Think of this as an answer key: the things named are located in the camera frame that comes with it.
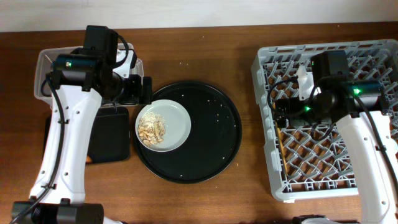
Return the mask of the nut shells and rice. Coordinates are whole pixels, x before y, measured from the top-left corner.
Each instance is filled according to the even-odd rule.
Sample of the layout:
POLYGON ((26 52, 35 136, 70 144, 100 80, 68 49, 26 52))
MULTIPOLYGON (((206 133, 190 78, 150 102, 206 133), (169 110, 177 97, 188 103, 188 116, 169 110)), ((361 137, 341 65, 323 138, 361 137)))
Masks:
POLYGON ((139 119, 139 139, 146 146, 153 146, 164 141, 165 119, 158 113, 148 111, 139 119))

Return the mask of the grey round plate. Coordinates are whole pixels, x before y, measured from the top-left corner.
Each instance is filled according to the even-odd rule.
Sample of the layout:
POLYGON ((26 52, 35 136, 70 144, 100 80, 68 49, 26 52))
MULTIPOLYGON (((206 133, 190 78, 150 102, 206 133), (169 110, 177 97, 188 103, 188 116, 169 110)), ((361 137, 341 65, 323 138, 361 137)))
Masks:
POLYGON ((134 130, 139 143, 146 149, 154 152, 169 152, 180 147, 187 140, 191 125, 190 115, 180 103, 172 100, 155 100, 141 109, 137 115, 134 130), (164 141, 153 146, 144 145, 139 139, 137 130, 139 119, 148 111, 158 113, 165 119, 164 141))

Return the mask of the orange carrot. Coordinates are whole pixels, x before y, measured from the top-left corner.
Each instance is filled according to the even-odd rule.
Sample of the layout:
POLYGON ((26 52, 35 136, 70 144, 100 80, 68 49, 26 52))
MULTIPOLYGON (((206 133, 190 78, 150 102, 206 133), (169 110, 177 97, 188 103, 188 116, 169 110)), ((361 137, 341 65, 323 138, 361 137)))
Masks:
POLYGON ((92 159, 89 156, 87 156, 86 157, 86 164, 92 164, 92 163, 93 163, 92 159))

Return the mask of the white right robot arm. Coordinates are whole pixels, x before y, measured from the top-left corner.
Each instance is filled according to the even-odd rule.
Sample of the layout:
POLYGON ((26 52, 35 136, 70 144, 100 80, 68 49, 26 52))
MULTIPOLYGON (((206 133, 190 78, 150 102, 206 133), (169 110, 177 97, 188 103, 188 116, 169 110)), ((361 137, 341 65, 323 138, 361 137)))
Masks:
POLYGON ((273 114, 313 127, 322 121, 336 126, 353 167, 362 223, 397 223, 397 143, 381 85, 322 78, 299 88, 305 96, 275 100, 273 114))

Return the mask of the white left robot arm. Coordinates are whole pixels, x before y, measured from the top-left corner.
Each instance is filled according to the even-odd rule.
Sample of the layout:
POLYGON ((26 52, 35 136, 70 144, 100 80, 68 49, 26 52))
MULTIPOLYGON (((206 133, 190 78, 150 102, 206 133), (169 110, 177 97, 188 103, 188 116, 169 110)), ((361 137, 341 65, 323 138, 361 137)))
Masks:
POLYGON ((103 104, 148 105, 152 80, 132 74, 133 50, 112 56, 60 54, 46 74, 52 119, 44 158, 26 202, 14 202, 12 223, 112 223, 100 203, 85 203, 85 164, 103 104))

